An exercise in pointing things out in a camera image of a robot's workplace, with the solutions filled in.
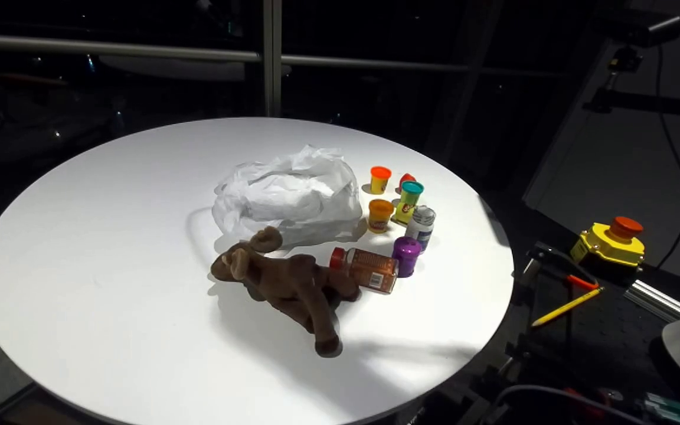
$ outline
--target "brown plush toy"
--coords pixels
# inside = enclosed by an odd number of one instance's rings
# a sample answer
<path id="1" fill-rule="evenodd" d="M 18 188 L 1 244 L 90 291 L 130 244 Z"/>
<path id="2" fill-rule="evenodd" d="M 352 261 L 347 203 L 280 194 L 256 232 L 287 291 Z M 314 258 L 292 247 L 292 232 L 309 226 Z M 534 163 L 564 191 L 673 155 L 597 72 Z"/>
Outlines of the brown plush toy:
<path id="1" fill-rule="evenodd" d="M 262 253 L 276 251 L 280 233 L 273 226 L 262 228 L 247 244 L 236 244 L 222 253 L 209 271 L 220 280 L 241 280 L 253 299 L 266 299 L 273 310 L 287 314 L 309 333 L 319 356 L 337 356 L 342 342 L 333 325 L 333 310 L 325 291 L 342 299 L 357 299 L 359 286 L 340 271 L 317 265 L 311 255 L 272 260 Z"/>

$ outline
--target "small figurine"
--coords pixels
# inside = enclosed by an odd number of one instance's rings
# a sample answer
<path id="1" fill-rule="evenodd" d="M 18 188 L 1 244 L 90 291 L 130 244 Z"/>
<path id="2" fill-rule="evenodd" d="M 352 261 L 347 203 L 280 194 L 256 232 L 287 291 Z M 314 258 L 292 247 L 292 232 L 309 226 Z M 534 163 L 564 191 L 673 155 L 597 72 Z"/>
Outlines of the small figurine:
<path id="1" fill-rule="evenodd" d="M 357 299 L 361 296 L 359 286 L 350 273 L 319 267 L 311 255 L 292 255 L 287 260 L 262 255 L 278 245 L 280 233 L 266 226 L 247 244 L 236 244 L 222 253 L 209 271 L 220 280 L 241 280 L 253 299 L 266 299 L 273 310 L 314 333 L 319 356 L 337 356 L 342 342 L 335 333 L 333 310 L 322 291 L 335 293 L 340 299 Z"/>

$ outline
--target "red knob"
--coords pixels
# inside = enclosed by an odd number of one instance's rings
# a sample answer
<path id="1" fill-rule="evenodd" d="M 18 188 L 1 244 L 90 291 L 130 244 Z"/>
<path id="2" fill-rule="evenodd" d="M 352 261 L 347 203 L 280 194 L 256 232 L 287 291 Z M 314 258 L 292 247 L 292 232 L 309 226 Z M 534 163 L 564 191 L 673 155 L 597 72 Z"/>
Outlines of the red knob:
<path id="1" fill-rule="evenodd" d="M 632 235 L 640 235 L 641 232 L 645 226 L 638 220 L 622 216 L 622 215 L 613 216 L 609 226 L 609 233 L 622 241 L 629 241 Z"/>

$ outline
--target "white round table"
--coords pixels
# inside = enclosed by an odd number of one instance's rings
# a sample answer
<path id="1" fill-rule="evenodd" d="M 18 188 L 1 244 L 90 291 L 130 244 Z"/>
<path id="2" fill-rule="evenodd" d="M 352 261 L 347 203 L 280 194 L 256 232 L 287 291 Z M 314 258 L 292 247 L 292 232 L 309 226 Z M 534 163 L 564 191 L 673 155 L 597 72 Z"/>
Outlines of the white round table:
<path id="1" fill-rule="evenodd" d="M 207 276 L 214 185 L 239 163 L 340 148 L 357 169 L 412 172 L 435 235 L 394 293 L 337 306 L 345 352 L 314 353 L 287 316 Z M 305 245 L 379 251 L 390 235 Z M 157 128 L 90 148 L 0 215 L 0 348 L 46 391 L 121 423 L 352 423 L 463 368 L 497 329 L 511 255 L 479 196 L 444 165 L 379 137 L 280 117 Z"/>

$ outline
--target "white plastic bag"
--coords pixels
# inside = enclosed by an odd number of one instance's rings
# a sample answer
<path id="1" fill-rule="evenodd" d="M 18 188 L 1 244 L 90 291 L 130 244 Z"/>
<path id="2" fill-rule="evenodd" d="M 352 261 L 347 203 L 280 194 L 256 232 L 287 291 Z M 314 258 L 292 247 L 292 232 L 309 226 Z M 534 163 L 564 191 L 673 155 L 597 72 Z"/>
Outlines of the white plastic bag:
<path id="1" fill-rule="evenodd" d="M 247 241 L 263 226 L 280 247 L 359 239 L 359 185 L 337 150 L 305 147 L 294 155 L 236 165 L 214 186 L 217 245 Z"/>

